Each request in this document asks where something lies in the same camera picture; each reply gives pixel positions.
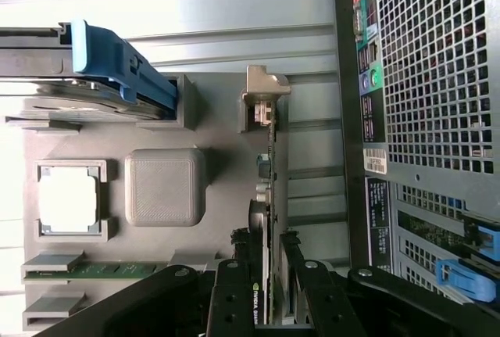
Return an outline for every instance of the blue handle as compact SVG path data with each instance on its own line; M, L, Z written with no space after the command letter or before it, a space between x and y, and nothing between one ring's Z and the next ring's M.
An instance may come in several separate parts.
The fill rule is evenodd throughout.
M497 287L492 280L463 266L457 260L438 260L436 280L438 285L450 285L464 296L482 302L492 302L497 296Z
M479 252L490 259L500 261L500 231L493 231L483 226L479 227L479 231L491 236L491 241L483 242L486 247L481 247Z
M121 97L127 102L136 103L140 94L176 110L177 88L113 31L74 20L71 40L74 73L117 82Z

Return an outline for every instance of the green circuit board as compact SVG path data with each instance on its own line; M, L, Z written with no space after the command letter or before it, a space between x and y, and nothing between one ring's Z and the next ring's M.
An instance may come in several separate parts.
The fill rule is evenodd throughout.
M24 280L141 279L161 271L166 262L82 262L70 271L27 272Z
M463 255L464 238L460 235L439 228L417 217L410 216L401 210L398 211L398 225L450 253L454 253L457 256Z

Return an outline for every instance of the hard drive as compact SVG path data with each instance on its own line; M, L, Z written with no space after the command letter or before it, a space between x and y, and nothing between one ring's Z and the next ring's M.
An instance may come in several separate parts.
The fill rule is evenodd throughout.
M0 115L26 120L135 122L169 119L155 104L129 103L107 85L81 79L0 79Z

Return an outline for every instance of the perforated metal panel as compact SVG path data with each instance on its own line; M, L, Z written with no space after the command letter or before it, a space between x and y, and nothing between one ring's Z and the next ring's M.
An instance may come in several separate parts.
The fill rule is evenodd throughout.
M415 285L422 286L423 288L435 292L439 294L440 296L444 296L446 298L449 298L443 291L441 291L435 284L432 282L426 280L424 277L420 276L418 273L416 273L412 268L406 267L405 271L405 278L406 280L410 281L411 283Z
M389 160L492 174L484 0L380 0Z
M404 185L398 186L398 200L456 220L462 220L463 212L466 210L465 200Z
M409 239L403 239L403 242L406 256L410 257L413 261L420 264L430 273L436 273L435 271L437 257L433 253L426 251Z

